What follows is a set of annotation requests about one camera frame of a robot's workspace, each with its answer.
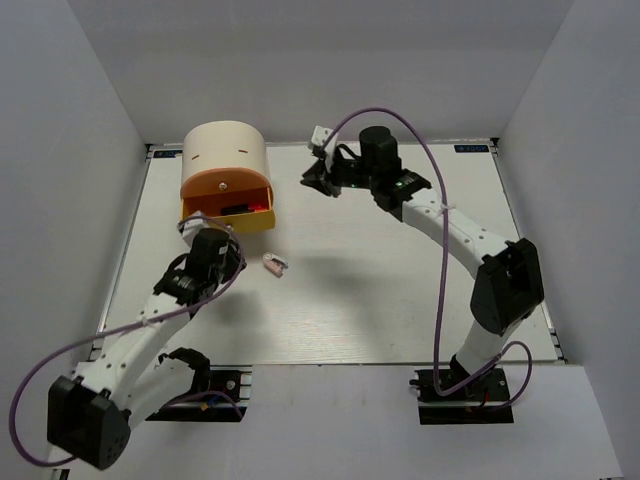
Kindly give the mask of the round cream drawer organizer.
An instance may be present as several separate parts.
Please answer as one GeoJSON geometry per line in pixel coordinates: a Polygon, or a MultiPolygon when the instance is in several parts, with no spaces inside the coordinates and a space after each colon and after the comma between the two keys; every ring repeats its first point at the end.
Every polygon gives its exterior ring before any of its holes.
{"type": "Polygon", "coordinates": [[[276,226],[266,144],[256,128],[239,121],[208,122],[189,131],[182,151],[182,219],[202,212],[237,233],[276,226]],[[267,210],[220,214],[223,207],[244,203],[264,205],[267,210]]]}

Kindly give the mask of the left blue corner label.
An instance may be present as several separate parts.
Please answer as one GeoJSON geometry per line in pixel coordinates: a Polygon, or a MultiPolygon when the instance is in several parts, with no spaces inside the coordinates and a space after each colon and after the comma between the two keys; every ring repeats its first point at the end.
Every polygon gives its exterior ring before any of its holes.
{"type": "Polygon", "coordinates": [[[177,158],[182,155],[182,150],[155,150],[152,158],[177,158]]]}

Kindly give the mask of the black orange highlighter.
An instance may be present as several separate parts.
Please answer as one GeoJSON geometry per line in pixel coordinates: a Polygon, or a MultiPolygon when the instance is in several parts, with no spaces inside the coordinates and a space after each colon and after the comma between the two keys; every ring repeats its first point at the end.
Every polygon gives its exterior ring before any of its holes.
{"type": "Polygon", "coordinates": [[[267,208],[264,205],[244,203],[244,204],[237,204],[237,205],[230,205],[230,206],[223,207],[220,210],[220,214],[222,216],[231,216],[231,215],[258,213],[266,210],[267,208]]]}

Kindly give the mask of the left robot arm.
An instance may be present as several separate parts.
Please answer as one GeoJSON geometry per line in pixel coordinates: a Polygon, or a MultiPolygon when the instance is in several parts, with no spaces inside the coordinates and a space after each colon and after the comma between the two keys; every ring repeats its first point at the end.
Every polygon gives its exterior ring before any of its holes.
{"type": "Polygon", "coordinates": [[[132,430],[179,397],[208,396],[211,362],[169,340],[246,262],[239,243],[218,228],[200,230],[155,284],[138,327],[116,339],[73,378],[48,392],[47,439],[73,458],[105,470],[122,455],[132,430]]]}

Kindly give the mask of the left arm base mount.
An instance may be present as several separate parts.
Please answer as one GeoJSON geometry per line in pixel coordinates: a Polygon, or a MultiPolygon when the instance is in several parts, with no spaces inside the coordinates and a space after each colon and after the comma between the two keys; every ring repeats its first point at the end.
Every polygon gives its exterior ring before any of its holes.
{"type": "Polygon", "coordinates": [[[150,415],[150,422],[239,423],[249,407],[253,368],[211,367],[203,393],[186,393],[150,415]]]}

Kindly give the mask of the blue corner label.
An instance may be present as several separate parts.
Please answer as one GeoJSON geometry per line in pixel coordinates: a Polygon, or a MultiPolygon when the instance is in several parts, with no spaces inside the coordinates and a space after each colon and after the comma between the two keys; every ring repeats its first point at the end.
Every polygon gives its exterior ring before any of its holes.
{"type": "Polygon", "coordinates": [[[155,150],[152,158],[177,158],[182,155],[182,150],[155,150]]]}
{"type": "Polygon", "coordinates": [[[489,153],[490,148],[482,144],[455,144],[456,153],[489,153]]]}

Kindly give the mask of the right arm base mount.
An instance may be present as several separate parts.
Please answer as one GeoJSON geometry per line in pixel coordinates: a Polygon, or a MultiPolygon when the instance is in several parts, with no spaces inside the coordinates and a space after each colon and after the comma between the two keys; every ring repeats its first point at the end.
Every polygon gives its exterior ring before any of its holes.
{"type": "Polygon", "coordinates": [[[438,395],[431,369],[415,370],[409,381],[417,395],[419,422],[425,426],[513,424],[510,391],[504,370],[494,368],[484,378],[452,393],[438,395]]]}

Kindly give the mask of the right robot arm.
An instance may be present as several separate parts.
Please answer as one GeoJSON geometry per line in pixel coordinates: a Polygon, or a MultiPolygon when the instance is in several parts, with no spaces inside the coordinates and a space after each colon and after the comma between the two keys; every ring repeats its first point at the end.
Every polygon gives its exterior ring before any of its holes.
{"type": "Polygon", "coordinates": [[[441,395],[455,391],[475,398],[486,389],[486,372],[504,354],[511,335],[544,301],[537,248],[525,238],[510,241],[493,234],[450,207],[427,179],[403,166],[388,128],[362,130],[359,146],[353,152],[338,143],[336,131],[315,127],[309,149],[316,161],[301,183],[333,198],[344,188],[368,190],[381,210],[436,241],[445,258],[468,271],[474,281],[474,322],[450,361],[447,382],[438,387],[441,395]]]}

